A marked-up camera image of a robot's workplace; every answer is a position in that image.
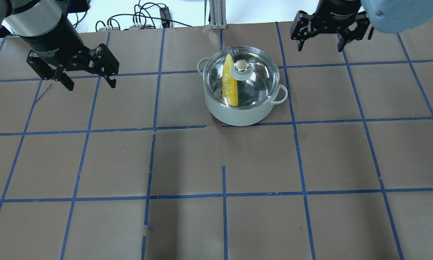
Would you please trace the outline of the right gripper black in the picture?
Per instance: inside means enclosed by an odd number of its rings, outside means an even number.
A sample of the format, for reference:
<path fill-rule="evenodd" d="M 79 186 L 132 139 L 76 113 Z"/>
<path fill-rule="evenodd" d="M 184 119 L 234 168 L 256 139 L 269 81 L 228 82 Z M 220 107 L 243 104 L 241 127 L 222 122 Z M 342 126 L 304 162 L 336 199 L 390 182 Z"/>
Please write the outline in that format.
<path fill-rule="evenodd" d="M 304 42 L 318 34 L 339 34 L 337 51 L 342 52 L 353 40 L 362 40 L 370 26 L 360 0 L 320 0 L 314 13 L 296 13 L 290 28 L 290 38 L 297 41 L 301 52 Z"/>

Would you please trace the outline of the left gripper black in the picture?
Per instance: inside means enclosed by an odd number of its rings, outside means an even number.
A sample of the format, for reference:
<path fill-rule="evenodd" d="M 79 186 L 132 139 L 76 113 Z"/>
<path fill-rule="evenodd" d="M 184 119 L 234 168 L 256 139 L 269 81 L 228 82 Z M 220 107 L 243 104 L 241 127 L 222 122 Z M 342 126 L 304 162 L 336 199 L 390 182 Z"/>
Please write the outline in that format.
<path fill-rule="evenodd" d="M 79 33 L 68 21 L 66 15 L 61 15 L 58 23 L 50 31 L 38 36 L 27 36 L 26 43 L 36 56 L 27 58 L 27 63 L 41 79 L 53 79 L 55 70 L 50 67 L 66 71 L 86 71 L 105 78 L 111 88 L 116 88 L 116 76 L 119 71 L 119 61 L 108 50 L 104 43 L 94 49 L 84 45 Z M 73 91 L 74 82 L 65 73 L 59 81 L 68 91 Z"/>

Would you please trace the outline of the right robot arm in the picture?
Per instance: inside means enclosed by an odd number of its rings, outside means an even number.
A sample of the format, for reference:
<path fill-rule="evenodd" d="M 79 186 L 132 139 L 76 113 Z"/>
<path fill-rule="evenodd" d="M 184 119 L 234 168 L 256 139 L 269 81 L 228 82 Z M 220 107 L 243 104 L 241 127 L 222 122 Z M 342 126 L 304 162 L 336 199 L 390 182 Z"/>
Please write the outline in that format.
<path fill-rule="evenodd" d="M 347 43 L 371 39 L 373 31 L 396 34 L 433 18 L 433 0 L 320 0 L 314 13 L 299 10 L 290 28 L 298 51 L 319 34 L 339 34 L 337 51 Z"/>

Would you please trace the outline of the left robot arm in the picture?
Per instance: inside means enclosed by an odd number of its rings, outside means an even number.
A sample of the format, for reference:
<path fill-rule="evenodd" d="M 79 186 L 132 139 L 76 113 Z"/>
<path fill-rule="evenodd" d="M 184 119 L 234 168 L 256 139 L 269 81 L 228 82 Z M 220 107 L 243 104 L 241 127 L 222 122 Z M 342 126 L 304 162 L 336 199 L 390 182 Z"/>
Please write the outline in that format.
<path fill-rule="evenodd" d="M 85 46 L 68 20 L 68 14 L 88 9 L 87 0 L 0 0 L 0 28 L 7 22 L 30 46 L 26 62 L 42 80 L 61 82 L 72 91 L 74 82 L 66 73 L 85 71 L 115 88 L 117 58 L 104 43 L 94 49 Z"/>

